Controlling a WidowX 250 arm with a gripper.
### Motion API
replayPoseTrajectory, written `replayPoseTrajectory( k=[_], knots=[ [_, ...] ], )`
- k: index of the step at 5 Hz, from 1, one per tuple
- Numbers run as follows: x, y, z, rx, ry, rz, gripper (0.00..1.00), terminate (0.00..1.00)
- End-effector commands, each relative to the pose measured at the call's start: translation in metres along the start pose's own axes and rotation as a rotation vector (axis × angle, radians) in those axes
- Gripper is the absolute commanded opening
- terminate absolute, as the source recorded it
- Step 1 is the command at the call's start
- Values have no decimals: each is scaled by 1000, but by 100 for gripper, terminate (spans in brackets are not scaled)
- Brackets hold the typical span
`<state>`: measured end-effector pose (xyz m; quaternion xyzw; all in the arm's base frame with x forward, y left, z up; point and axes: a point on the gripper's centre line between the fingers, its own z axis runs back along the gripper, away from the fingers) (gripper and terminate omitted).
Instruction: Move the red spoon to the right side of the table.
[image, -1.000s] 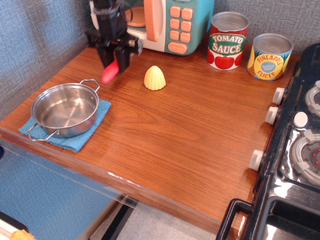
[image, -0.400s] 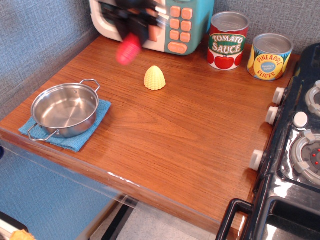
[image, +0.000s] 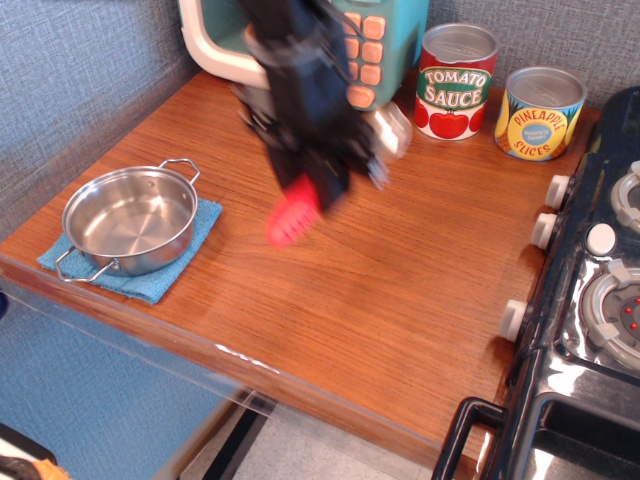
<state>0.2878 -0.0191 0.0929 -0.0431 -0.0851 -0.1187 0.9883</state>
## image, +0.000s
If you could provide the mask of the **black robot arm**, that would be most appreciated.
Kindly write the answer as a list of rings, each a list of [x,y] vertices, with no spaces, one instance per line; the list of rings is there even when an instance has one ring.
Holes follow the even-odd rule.
[[[320,210],[349,189],[353,173],[383,184],[387,168],[372,126],[349,103],[342,15],[326,1],[242,1],[245,42],[268,88],[237,94],[265,142],[283,190],[308,180]]]

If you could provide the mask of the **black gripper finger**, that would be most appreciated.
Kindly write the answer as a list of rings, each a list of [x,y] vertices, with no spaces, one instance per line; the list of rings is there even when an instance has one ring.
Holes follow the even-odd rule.
[[[267,146],[271,167],[281,189],[300,189],[304,174],[299,150]]]
[[[304,170],[315,187],[320,209],[330,210],[349,189],[349,170],[336,156],[319,150],[303,154]]]

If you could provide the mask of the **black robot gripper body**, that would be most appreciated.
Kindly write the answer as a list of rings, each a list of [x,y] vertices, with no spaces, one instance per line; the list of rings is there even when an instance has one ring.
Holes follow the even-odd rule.
[[[236,94],[266,149],[368,156],[372,129],[347,100],[350,75],[343,42],[249,42],[247,47],[265,70],[269,88],[242,86]]]

